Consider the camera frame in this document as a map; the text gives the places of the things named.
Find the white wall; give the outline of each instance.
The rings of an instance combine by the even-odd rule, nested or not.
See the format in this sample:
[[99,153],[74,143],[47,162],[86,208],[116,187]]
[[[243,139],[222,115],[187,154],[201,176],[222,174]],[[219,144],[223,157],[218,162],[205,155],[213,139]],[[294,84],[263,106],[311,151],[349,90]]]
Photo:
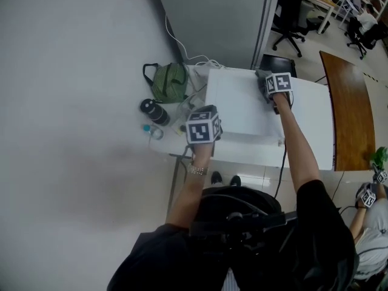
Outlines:
[[173,60],[162,22],[150,0],[0,0],[0,27],[0,290],[104,290],[166,217],[137,109],[143,63]]

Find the office chair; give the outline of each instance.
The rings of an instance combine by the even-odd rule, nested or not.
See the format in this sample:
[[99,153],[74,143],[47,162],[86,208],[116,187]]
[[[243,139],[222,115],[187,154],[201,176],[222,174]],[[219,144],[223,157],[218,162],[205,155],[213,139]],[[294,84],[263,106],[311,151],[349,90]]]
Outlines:
[[281,15],[273,17],[273,23],[277,28],[272,27],[271,30],[282,36],[274,43],[272,50],[276,51],[277,45],[288,39],[298,52],[298,57],[302,57],[294,39],[301,39],[302,42],[306,40],[297,32],[300,32],[300,28],[307,31],[307,14],[313,9],[313,5],[305,0],[279,0],[278,3],[282,7]]
[[379,22],[372,26],[365,34],[361,34],[359,30],[356,31],[356,35],[354,38],[349,38],[352,42],[347,43],[346,45],[349,47],[352,44],[358,46],[358,50],[361,53],[360,59],[364,59],[366,55],[366,49],[373,50],[378,40],[384,39],[388,36],[388,28],[383,22]]

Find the green object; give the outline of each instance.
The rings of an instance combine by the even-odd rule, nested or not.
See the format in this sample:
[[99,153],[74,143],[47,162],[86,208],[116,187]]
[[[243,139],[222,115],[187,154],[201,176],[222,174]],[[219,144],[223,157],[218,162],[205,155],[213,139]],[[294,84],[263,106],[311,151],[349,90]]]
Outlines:
[[370,157],[372,162],[376,164],[376,166],[382,170],[384,168],[384,163],[388,161],[388,150],[386,147],[380,147],[377,149],[376,153],[373,153]]
[[[146,68],[149,66],[156,68],[153,81],[146,76]],[[183,64],[171,63],[163,67],[159,64],[145,64],[143,76],[158,103],[173,104],[185,100],[187,72]]]

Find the wristwatch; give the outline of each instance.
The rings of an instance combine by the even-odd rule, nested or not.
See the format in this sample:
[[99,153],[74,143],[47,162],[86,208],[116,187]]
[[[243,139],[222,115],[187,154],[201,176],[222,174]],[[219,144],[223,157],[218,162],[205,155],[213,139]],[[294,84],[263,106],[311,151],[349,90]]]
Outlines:
[[191,173],[193,175],[198,175],[198,176],[206,176],[207,174],[207,168],[198,168],[193,166],[193,162],[189,164],[187,167],[187,172]]

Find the small bottle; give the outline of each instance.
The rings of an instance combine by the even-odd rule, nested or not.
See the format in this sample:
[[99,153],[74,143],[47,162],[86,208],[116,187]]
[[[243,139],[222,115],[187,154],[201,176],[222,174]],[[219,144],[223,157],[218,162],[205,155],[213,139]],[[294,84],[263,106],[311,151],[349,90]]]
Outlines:
[[157,126],[143,125],[143,131],[149,133],[155,140],[160,140],[164,136],[164,132]]

